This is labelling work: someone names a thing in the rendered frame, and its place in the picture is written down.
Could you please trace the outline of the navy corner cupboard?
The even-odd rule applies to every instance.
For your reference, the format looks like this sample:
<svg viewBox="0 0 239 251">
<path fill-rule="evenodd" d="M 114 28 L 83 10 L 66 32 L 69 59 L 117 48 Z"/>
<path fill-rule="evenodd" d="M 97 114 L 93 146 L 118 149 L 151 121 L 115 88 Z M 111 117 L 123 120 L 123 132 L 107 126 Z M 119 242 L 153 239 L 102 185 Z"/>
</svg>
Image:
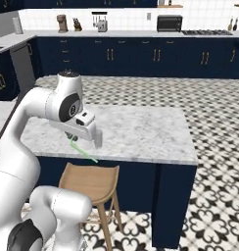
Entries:
<svg viewBox="0 0 239 251">
<path fill-rule="evenodd" d="M 12 101 L 20 92 L 10 51 L 0 54 L 0 101 Z"/>
</svg>

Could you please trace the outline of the black hob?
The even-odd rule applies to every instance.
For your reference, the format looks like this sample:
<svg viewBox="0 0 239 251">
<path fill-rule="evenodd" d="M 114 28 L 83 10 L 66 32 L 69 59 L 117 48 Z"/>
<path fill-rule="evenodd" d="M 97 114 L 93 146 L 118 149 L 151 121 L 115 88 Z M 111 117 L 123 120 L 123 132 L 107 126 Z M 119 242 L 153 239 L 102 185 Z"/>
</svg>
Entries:
<svg viewBox="0 0 239 251">
<path fill-rule="evenodd" d="M 186 29 L 181 31 L 184 35 L 233 35 L 230 31 L 225 29 Z"/>
</svg>

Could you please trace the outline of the dark brown figurine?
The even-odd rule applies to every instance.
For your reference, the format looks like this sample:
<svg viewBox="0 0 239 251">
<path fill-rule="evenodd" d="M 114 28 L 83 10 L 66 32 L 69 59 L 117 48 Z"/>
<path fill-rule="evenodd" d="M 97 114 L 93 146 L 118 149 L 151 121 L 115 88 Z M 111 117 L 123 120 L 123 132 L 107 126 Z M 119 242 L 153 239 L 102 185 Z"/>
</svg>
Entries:
<svg viewBox="0 0 239 251">
<path fill-rule="evenodd" d="M 74 31 L 82 31 L 82 27 L 78 18 L 72 18 L 72 20 L 73 20 Z"/>
</svg>

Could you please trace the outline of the navy dining counter base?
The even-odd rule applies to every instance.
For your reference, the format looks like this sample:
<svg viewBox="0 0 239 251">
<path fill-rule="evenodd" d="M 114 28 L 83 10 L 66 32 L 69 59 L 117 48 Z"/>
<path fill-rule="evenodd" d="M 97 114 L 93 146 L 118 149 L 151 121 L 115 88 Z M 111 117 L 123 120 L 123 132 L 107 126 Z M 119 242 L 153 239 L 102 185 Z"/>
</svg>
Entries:
<svg viewBox="0 0 239 251">
<path fill-rule="evenodd" d="M 152 244 L 177 248 L 197 167 L 100 160 L 99 167 L 119 167 L 119 208 L 152 215 Z"/>
</svg>

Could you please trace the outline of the rail with hanging tools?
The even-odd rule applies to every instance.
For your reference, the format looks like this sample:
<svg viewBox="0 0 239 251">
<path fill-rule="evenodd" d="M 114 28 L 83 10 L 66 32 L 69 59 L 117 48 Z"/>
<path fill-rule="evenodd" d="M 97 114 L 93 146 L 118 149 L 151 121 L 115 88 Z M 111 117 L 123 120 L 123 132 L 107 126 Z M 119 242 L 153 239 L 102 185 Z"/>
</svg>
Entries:
<svg viewBox="0 0 239 251">
<path fill-rule="evenodd" d="M 97 27 L 98 23 L 100 23 L 101 21 L 106 21 L 108 13 L 103 11 L 93 11 L 91 15 L 93 26 Z"/>
</svg>

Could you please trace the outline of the green straw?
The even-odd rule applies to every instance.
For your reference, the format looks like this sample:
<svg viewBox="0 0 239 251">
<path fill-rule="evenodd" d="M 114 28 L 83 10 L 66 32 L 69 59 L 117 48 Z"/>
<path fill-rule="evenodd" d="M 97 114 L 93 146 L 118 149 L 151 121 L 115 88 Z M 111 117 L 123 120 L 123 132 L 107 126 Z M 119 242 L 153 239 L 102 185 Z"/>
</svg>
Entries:
<svg viewBox="0 0 239 251">
<path fill-rule="evenodd" d="M 98 163 L 98 161 L 96 159 L 94 159 L 93 157 L 91 157 L 88 153 L 86 153 L 84 150 L 82 150 L 81 148 L 79 148 L 72 140 L 71 140 L 71 147 L 73 149 L 75 149 L 76 151 L 78 151 L 81 155 L 83 155 L 86 159 L 89 159 L 91 161 L 93 161 L 94 163 Z"/>
</svg>

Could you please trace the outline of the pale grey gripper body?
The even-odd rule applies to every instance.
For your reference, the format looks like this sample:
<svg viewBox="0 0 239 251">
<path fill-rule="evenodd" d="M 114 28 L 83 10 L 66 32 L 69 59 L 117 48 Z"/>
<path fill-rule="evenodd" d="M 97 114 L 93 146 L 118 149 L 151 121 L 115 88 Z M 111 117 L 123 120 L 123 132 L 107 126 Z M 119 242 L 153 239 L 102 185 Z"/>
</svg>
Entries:
<svg viewBox="0 0 239 251">
<path fill-rule="evenodd" d="M 79 119 L 71 119 L 65 123 L 50 121 L 50 126 L 88 141 L 94 140 L 97 134 L 94 120 L 85 121 L 84 125 L 79 124 Z"/>
</svg>

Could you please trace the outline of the navy cupboard run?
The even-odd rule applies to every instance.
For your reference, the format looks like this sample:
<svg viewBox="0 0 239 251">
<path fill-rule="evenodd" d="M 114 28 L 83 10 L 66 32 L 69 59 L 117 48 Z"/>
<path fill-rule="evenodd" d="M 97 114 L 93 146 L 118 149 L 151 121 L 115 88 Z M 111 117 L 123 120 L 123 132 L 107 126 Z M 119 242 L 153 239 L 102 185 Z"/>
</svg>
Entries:
<svg viewBox="0 0 239 251">
<path fill-rule="evenodd" d="M 0 14 L 21 9 L 157 7 L 158 0 L 0 0 Z"/>
<path fill-rule="evenodd" d="M 44 75 L 239 79 L 239 38 L 38 37 Z"/>
</svg>

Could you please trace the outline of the navy lower cupboard run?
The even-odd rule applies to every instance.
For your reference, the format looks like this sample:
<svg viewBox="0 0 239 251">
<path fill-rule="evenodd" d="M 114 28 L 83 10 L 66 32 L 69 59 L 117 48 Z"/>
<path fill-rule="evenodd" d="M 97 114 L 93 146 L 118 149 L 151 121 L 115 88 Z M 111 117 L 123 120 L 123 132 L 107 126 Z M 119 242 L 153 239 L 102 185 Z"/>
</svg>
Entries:
<svg viewBox="0 0 239 251">
<path fill-rule="evenodd" d="M 239 79 L 239 38 L 38 37 L 44 75 Z"/>
</svg>

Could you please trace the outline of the grey dishwasher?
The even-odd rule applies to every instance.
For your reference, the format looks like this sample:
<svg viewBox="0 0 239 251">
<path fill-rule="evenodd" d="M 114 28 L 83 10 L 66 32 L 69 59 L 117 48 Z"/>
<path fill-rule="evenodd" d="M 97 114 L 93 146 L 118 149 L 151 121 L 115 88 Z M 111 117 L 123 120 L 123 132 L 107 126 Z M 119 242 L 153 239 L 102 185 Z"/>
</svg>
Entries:
<svg viewBox="0 0 239 251">
<path fill-rule="evenodd" d="M 20 91 L 26 93 L 33 88 L 35 76 L 26 43 L 15 46 L 10 50 Z"/>
</svg>

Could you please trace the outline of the black toaster oven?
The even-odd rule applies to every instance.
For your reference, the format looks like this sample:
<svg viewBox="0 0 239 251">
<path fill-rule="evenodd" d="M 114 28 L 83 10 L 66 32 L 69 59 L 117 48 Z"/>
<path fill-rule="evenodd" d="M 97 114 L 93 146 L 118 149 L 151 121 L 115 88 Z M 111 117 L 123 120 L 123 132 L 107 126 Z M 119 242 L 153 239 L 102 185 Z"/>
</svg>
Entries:
<svg viewBox="0 0 239 251">
<path fill-rule="evenodd" d="M 157 32 L 178 31 L 181 32 L 183 17 L 180 15 L 158 15 Z"/>
</svg>

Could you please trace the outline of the silver toaster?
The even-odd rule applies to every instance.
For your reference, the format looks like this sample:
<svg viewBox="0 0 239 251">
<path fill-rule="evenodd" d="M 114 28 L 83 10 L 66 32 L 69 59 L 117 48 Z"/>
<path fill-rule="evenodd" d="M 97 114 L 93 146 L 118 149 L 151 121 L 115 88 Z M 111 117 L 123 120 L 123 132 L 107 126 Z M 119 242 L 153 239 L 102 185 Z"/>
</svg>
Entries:
<svg viewBox="0 0 239 251">
<path fill-rule="evenodd" d="M 97 24 L 99 32 L 106 32 L 108 30 L 108 22 L 105 20 L 100 20 Z"/>
</svg>

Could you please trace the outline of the navy upper cupboard run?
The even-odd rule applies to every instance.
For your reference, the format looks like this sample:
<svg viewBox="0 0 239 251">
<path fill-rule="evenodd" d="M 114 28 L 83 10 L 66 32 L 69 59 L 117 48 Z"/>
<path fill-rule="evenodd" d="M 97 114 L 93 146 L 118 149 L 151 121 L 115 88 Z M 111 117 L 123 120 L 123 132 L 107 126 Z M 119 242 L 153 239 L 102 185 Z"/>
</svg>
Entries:
<svg viewBox="0 0 239 251">
<path fill-rule="evenodd" d="M 158 0 L 0 0 L 0 14 L 21 9 L 157 7 Z"/>
</svg>

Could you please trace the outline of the wooden stool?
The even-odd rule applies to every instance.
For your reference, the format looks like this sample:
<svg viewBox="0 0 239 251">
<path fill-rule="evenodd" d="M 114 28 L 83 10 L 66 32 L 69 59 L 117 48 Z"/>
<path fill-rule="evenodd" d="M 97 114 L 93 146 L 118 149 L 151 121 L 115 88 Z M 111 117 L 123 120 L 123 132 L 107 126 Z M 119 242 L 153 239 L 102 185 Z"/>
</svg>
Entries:
<svg viewBox="0 0 239 251">
<path fill-rule="evenodd" d="M 104 232 L 107 250 L 113 251 L 108 223 L 116 219 L 122 231 L 117 185 L 120 167 L 77 166 L 67 163 L 59 181 L 60 188 L 81 192 L 92 200 L 99 217 L 91 221 L 100 224 Z"/>
</svg>

